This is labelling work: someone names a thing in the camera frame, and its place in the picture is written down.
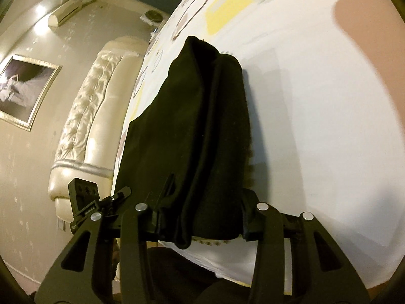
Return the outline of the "black pants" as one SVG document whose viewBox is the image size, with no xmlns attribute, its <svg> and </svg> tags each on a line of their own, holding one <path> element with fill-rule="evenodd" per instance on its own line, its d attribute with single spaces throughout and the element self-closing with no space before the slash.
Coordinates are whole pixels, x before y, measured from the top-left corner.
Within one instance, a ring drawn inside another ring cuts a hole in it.
<svg viewBox="0 0 405 304">
<path fill-rule="evenodd" d="M 237 59 L 191 36 L 158 94 L 130 122 L 116 179 L 152 211 L 158 239 L 232 240 L 252 231 L 244 189 L 251 127 Z"/>
</svg>

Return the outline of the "cream tufted headboard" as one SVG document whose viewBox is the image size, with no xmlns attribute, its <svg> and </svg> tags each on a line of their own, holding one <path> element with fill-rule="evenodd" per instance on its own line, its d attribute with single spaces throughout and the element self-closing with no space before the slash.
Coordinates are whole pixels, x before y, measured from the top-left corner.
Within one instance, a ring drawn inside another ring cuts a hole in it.
<svg viewBox="0 0 405 304">
<path fill-rule="evenodd" d="M 124 117 L 148 43 L 134 36 L 107 42 L 98 52 L 63 126 L 51 167 L 48 194 L 59 219 L 70 223 L 68 184 L 74 178 L 97 185 L 109 196 Z"/>
</svg>

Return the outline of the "white patterned bed sheet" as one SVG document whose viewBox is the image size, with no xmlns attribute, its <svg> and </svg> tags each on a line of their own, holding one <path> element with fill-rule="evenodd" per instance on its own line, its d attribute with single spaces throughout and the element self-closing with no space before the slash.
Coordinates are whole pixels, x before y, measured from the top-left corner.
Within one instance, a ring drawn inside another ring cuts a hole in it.
<svg viewBox="0 0 405 304">
<path fill-rule="evenodd" d="M 283 213 L 313 213 L 380 292 L 404 256 L 404 21 L 391 0 L 182 0 L 148 50 L 127 121 L 189 36 L 242 65 L 249 187 Z"/>
</svg>

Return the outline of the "small bedside fan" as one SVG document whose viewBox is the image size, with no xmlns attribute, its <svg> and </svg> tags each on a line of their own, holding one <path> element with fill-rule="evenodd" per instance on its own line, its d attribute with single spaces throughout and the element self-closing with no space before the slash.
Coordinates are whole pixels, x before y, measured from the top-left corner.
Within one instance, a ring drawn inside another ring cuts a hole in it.
<svg viewBox="0 0 405 304">
<path fill-rule="evenodd" d="M 141 15 L 140 19 L 150 26 L 157 26 L 163 21 L 163 15 L 156 10 L 148 10 Z"/>
</svg>

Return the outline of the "framed wall picture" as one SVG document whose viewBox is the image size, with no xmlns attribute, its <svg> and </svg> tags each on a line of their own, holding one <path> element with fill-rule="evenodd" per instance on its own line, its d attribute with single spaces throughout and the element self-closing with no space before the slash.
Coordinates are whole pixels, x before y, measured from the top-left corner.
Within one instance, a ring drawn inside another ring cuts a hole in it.
<svg viewBox="0 0 405 304">
<path fill-rule="evenodd" d="M 61 65 L 11 54 L 1 62 L 1 119 L 26 131 Z"/>
</svg>

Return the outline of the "white wall air conditioner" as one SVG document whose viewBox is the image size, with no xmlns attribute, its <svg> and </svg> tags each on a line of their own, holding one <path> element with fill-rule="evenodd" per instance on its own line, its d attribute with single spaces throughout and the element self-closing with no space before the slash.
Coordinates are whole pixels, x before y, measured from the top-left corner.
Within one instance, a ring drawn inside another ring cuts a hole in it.
<svg viewBox="0 0 405 304">
<path fill-rule="evenodd" d="M 56 8 L 48 17 L 47 24 L 50 28 L 58 28 L 68 19 L 72 18 L 81 9 L 96 0 L 68 0 Z"/>
</svg>

